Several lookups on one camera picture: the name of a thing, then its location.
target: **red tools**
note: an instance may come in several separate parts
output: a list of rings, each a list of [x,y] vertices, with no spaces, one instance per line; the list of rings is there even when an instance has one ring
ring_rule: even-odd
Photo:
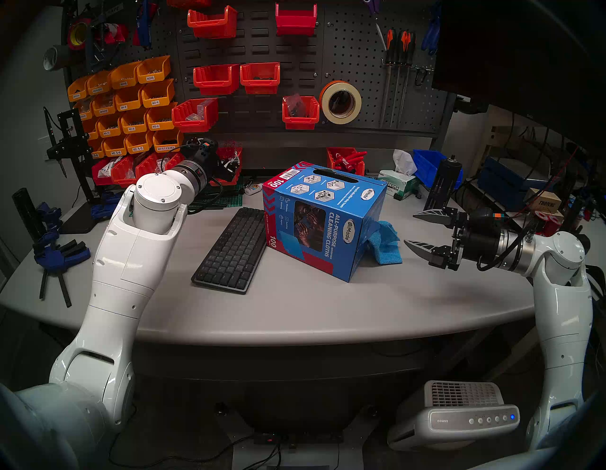
[[[341,156],[340,154],[336,154],[336,161],[335,161],[335,169],[336,170],[341,170],[344,172],[348,172],[348,173],[355,173],[356,172],[356,163],[359,163],[361,161],[364,160],[364,155],[366,155],[368,152],[355,152],[352,153],[351,155],[347,155],[347,156]]]

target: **cleaning cloth box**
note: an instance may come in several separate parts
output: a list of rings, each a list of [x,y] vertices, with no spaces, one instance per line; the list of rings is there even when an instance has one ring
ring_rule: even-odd
[[[369,238],[382,228],[386,188],[385,181],[298,163],[263,184],[267,244],[349,281],[367,246],[380,246]]]

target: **keyboard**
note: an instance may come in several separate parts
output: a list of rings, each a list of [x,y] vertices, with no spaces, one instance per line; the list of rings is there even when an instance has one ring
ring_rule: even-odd
[[[243,207],[191,277],[198,286],[246,294],[265,249],[265,212]]]

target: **table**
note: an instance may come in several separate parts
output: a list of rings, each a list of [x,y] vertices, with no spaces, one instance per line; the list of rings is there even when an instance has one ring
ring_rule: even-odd
[[[413,218],[423,199],[386,198],[381,219],[400,238],[450,244],[451,230]],[[262,209],[261,193],[244,205]],[[534,314],[533,291],[519,275],[480,272],[464,260],[458,271],[431,267],[403,243],[403,264],[378,266],[366,254],[346,283],[266,248],[246,295],[192,285],[193,272],[238,208],[187,217],[166,273],[141,317],[136,339],[215,346],[346,344],[420,338],[507,323]],[[76,238],[94,252],[107,223]],[[49,277],[38,300],[42,268],[30,254],[17,268],[0,304],[57,326],[79,329],[90,296],[92,261],[72,267],[65,282],[73,306],[65,307],[58,280]]]

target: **masking tape roll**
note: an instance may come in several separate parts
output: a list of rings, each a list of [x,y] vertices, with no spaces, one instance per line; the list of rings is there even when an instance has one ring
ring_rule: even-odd
[[[331,123],[347,124],[358,117],[362,97],[352,84],[336,80],[322,89],[320,108]]]

